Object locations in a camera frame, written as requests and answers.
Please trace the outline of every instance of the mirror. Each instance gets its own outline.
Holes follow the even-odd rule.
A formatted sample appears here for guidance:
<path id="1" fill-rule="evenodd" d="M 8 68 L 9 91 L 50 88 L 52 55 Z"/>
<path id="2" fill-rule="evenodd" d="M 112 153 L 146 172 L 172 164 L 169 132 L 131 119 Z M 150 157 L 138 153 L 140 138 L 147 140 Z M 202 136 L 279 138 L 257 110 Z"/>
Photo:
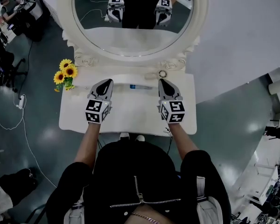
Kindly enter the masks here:
<path id="1" fill-rule="evenodd" d="M 193 0 L 72 0 L 72 4 L 87 39 L 121 56 L 149 55 L 170 46 L 189 25 L 193 8 Z"/>

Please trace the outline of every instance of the white sneaker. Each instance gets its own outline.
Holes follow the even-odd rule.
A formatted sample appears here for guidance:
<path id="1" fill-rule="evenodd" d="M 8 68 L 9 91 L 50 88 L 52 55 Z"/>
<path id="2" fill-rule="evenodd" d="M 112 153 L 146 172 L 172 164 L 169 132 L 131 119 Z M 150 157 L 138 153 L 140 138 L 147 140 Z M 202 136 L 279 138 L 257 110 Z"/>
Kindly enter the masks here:
<path id="1" fill-rule="evenodd" d="M 145 141 L 145 138 L 144 138 L 143 135 L 138 135 L 137 138 L 136 138 L 136 140 L 138 140 L 138 141 L 140 141 L 140 142 L 144 142 L 144 141 Z"/>
<path id="2" fill-rule="evenodd" d="M 129 133 L 120 133 L 119 138 L 120 138 L 120 140 L 121 139 L 128 139 L 128 140 L 130 140 L 130 134 Z"/>

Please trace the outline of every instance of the yellow flower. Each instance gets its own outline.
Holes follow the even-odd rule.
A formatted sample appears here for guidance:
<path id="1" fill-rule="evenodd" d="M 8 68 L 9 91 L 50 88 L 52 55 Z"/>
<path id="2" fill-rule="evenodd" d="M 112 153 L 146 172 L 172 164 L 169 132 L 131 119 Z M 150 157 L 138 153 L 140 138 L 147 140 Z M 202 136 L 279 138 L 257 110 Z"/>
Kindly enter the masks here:
<path id="1" fill-rule="evenodd" d="M 59 68 L 60 70 L 63 70 L 64 68 L 70 66 L 72 64 L 72 61 L 69 59 L 64 59 L 60 62 Z"/>
<path id="2" fill-rule="evenodd" d="M 54 75 L 54 82 L 56 84 L 61 84 L 64 81 L 64 74 L 62 71 L 57 71 L 56 74 Z"/>
<path id="3" fill-rule="evenodd" d="M 63 73 L 66 77 L 73 77 L 75 78 L 78 74 L 78 69 L 74 65 L 70 65 L 63 69 Z"/>
<path id="4" fill-rule="evenodd" d="M 66 91 L 69 91 L 69 90 L 74 89 L 74 88 L 75 88 L 75 86 L 72 85 L 72 86 L 66 87 L 65 90 L 66 90 Z"/>

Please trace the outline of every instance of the zipper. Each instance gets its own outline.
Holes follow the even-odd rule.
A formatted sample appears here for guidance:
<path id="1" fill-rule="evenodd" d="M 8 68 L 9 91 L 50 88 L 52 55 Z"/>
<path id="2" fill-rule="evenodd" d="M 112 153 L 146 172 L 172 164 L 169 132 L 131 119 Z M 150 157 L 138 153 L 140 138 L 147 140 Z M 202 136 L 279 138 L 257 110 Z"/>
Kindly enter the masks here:
<path id="1" fill-rule="evenodd" d="M 166 200 L 166 201 L 159 201 L 159 202 L 145 202 L 143 199 L 143 194 L 139 192 L 139 188 L 138 188 L 138 181 L 137 181 L 137 176 L 134 176 L 134 180 L 135 180 L 135 187 L 136 187 L 136 192 L 137 192 L 137 196 L 139 198 L 139 203 L 126 203 L 126 204 L 117 204 L 117 205 L 111 205 L 110 207 L 129 207 L 129 206 L 136 206 L 136 205 L 140 205 L 140 204 L 163 204 L 163 203 L 172 203 L 172 202 L 177 202 L 180 201 L 180 198 L 177 199 L 171 199 L 171 200 Z"/>

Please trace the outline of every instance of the necklace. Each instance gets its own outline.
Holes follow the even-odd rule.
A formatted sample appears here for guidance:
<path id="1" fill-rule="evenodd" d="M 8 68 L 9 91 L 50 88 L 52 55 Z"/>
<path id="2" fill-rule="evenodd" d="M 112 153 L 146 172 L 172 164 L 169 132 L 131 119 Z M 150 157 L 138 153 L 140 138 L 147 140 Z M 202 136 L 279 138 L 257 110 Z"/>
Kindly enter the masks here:
<path id="1" fill-rule="evenodd" d="M 135 212 L 132 212 L 132 215 L 134 215 L 134 216 L 138 216 L 138 217 L 141 217 L 141 218 L 144 218 L 144 219 L 146 219 L 147 221 L 150 221 L 150 222 L 152 222 L 152 223 L 154 223 L 154 224 L 160 224 L 159 222 L 157 222 L 157 221 L 153 220 L 153 219 L 152 219 L 152 218 L 150 218 L 150 217 L 147 217 L 147 216 L 144 216 L 144 215 L 141 215 L 141 214 L 135 213 Z"/>

